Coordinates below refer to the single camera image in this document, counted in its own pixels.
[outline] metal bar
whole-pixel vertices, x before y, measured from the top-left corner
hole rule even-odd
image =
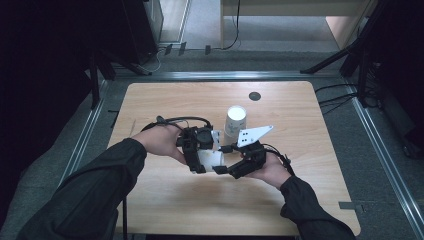
[[[119,74],[120,78],[131,78],[137,82],[161,82],[161,81],[281,81],[283,78],[291,79],[318,79],[318,78],[339,78],[338,70],[321,71],[316,74],[301,74],[299,71],[213,71],[213,72],[163,72],[155,73],[151,76],[135,76],[125,72]]]
[[[348,88],[349,93],[353,93],[355,91],[356,90],[354,87]],[[424,219],[421,210],[414,197],[412,196],[404,179],[402,178],[395,162],[390,156],[390,153],[387,150],[383,139],[380,137],[380,134],[374,125],[368,109],[362,108],[362,105],[358,99],[353,99],[353,105],[356,109],[356,112],[358,113],[359,118],[361,119],[362,124],[364,125],[365,130],[367,131],[371,143],[376,150],[380,163],[387,175],[387,178],[389,179],[390,184],[393,187],[393,190],[415,235],[417,236],[417,239],[424,239]]]
[[[100,87],[100,96],[105,96],[108,88],[109,88],[109,85],[107,81],[103,80],[102,85]],[[66,166],[65,171],[62,174],[62,178],[60,179],[58,186],[62,184],[65,178],[67,178],[69,175],[71,175],[73,172],[75,172],[78,169],[79,164],[81,162],[81,158],[84,154],[85,148],[87,147],[87,143],[90,140],[91,133],[93,132],[94,126],[102,110],[103,103],[104,103],[104,100],[103,98],[101,98],[99,103],[96,105],[96,107],[93,110],[91,110],[90,115],[88,116],[87,121],[85,122],[84,128],[81,132],[81,135],[79,136],[78,141],[75,145],[75,148],[72,152],[72,155],[68,161],[68,165]]]

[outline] black hole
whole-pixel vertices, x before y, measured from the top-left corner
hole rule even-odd
[[[250,98],[250,100],[252,100],[252,101],[258,101],[259,99],[261,99],[261,94],[260,94],[260,93],[258,93],[258,92],[251,92],[251,93],[249,94],[249,98]]]

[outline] hand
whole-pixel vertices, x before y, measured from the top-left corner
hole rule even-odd
[[[261,169],[246,175],[246,177],[263,180],[278,189],[290,176],[280,159],[273,153],[266,153],[266,162]]]
[[[172,125],[155,126],[132,138],[143,144],[147,152],[158,156],[169,156],[186,165],[184,155],[176,146],[181,130]]]

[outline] table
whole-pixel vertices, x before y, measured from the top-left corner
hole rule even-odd
[[[258,92],[260,100],[250,100],[251,92]],[[155,122],[157,115],[203,117],[215,130],[223,130],[232,105],[247,110],[247,128],[274,125],[261,143],[287,154],[296,175],[315,189],[322,207],[359,234],[355,211],[339,207],[339,202],[351,199],[309,82],[134,83],[128,87],[109,146]],[[195,125],[203,123],[190,122]],[[225,155],[227,166],[239,160],[236,153]],[[147,156],[127,203],[132,233],[298,234],[295,224],[279,216],[284,198],[275,188],[255,179],[192,174],[168,157]],[[117,231],[122,231],[122,220]]]
[[[240,16],[327,16],[326,20],[343,49],[377,0],[243,0]],[[224,47],[224,17],[237,16],[238,0],[221,0],[221,47]]]

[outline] person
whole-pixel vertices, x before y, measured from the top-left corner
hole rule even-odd
[[[158,125],[111,146],[65,179],[17,239],[104,239],[118,205],[135,186],[147,153],[186,164],[175,144],[180,131]],[[347,225],[322,209],[310,185],[291,176],[276,155],[267,153],[263,168],[246,177],[281,191],[285,198],[281,216],[297,224],[302,239],[355,239]]]

